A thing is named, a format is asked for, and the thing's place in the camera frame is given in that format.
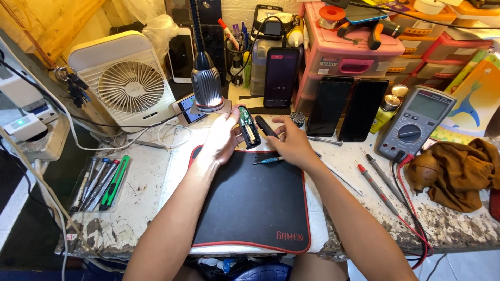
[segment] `mouse pad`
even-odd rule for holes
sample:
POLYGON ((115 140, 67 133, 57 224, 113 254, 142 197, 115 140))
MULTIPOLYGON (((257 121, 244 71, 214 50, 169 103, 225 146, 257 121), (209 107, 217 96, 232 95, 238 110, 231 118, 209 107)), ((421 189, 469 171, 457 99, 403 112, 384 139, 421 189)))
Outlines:
MULTIPOLYGON (((189 160, 194 161, 202 145, 189 160)), ((311 246, 304 172, 275 151, 235 150, 215 174, 199 216, 193 247, 239 244, 290 254, 311 246)))

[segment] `circuit board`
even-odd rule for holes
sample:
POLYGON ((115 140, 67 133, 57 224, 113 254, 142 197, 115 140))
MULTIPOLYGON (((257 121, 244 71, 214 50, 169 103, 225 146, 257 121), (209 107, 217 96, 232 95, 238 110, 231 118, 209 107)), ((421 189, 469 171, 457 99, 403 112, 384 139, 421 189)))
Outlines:
POLYGON ((245 107, 240 106, 239 108, 239 121, 241 123, 241 126, 243 127, 243 130, 246 132, 246 135, 248 136, 248 141, 253 145, 255 143, 255 135, 254 132, 252 132, 252 116, 250 116, 250 113, 245 107))

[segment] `fan grille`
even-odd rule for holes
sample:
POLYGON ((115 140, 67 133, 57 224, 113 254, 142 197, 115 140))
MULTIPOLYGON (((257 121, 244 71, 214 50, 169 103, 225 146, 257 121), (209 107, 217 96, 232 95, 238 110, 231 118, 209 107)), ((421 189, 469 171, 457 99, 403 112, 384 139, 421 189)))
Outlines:
POLYGON ((110 66, 99 78, 98 95, 113 110, 140 113, 155 106, 165 90, 156 69, 138 61, 122 61, 110 66))

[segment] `digital multimeter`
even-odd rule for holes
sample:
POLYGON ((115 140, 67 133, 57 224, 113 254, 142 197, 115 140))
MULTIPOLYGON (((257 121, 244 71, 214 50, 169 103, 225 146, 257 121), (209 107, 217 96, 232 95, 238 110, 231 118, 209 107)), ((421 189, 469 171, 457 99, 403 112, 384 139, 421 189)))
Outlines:
POLYGON ((389 159, 400 150, 415 155, 456 102, 442 91, 416 86, 377 142, 378 152, 389 159))

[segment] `white fan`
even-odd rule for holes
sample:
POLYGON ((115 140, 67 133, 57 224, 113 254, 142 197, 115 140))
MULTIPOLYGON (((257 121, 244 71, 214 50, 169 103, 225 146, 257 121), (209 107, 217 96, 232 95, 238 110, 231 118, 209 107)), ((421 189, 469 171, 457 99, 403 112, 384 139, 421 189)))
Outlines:
POLYGON ((155 50, 139 32, 77 45, 71 49, 68 65, 120 126, 150 126, 175 114, 169 106, 175 99, 155 50))

